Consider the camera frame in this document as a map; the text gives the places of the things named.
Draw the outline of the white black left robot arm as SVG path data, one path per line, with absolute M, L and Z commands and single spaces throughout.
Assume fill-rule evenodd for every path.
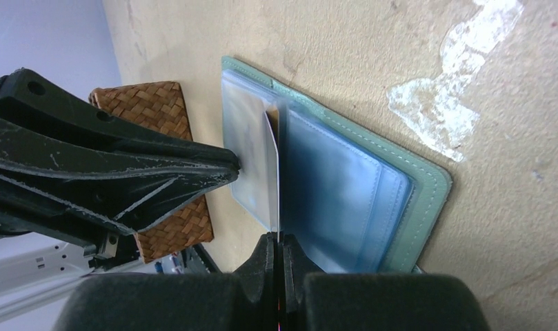
M 192 139 L 181 86 L 97 88 L 84 101 L 35 71 L 0 77 L 0 321 L 96 270 L 209 242 L 207 192 L 237 179 L 229 150 Z

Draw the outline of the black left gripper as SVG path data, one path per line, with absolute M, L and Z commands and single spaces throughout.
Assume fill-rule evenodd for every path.
M 177 82 L 96 88 L 84 101 L 33 70 L 0 77 L 0 240 L 42 234 L 110 270 L 139 260 L 120 234 L 238 174 L 233 152 L 193 140 Z

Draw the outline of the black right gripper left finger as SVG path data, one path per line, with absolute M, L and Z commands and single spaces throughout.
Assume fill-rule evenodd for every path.
M 232 273 L 107 274 L 71 294 L 54 330 L 276 330 L 276 235 Z

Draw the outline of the teal leather card holder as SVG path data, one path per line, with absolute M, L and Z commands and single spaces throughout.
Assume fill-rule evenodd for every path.
M 331 273 L 418 272 L 452 186 L 442 167 L 236 58 L 221 59 L 235 201 L 270 230 L 263 114 L 277 106 L 280 232 Z

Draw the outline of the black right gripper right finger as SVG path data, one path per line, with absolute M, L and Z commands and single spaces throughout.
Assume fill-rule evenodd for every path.
M 323 272 L 292 234 L 279 238 L 282 330 L 488 330 L 470 288 L 444 274 Z

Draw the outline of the black card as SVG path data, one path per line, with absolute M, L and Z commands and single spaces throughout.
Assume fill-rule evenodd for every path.
M 280 232 L 278 127 L 278 108 L 277 106 L 270 106 L 263 114 L 263 133 L 266 147 L 269 220 L 270 229 L 273 232 Z

